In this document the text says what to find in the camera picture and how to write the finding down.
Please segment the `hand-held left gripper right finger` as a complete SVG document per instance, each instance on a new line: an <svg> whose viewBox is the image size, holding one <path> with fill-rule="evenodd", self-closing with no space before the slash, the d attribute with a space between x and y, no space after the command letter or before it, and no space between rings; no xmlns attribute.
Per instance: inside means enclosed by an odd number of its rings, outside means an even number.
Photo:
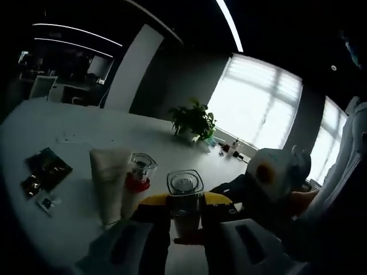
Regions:
<svg viewBox="0 0 367 275"><path fill-rule="evenodd" d="M205 192L200 209L209 274L301 274L306 267L270 231L251 219L236 220L226 196Z"/></svg>

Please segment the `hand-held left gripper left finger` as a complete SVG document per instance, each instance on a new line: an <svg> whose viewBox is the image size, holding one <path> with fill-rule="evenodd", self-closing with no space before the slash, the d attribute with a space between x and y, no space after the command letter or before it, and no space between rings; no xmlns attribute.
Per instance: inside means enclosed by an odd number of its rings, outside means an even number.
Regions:
<svg viewBox="0 0 367 275"><path fill-rule="evenodd" d="M80 274L164 274L170 245L168 200L167 193L144 198L130 219L92 241L76 264Z"/></svg>

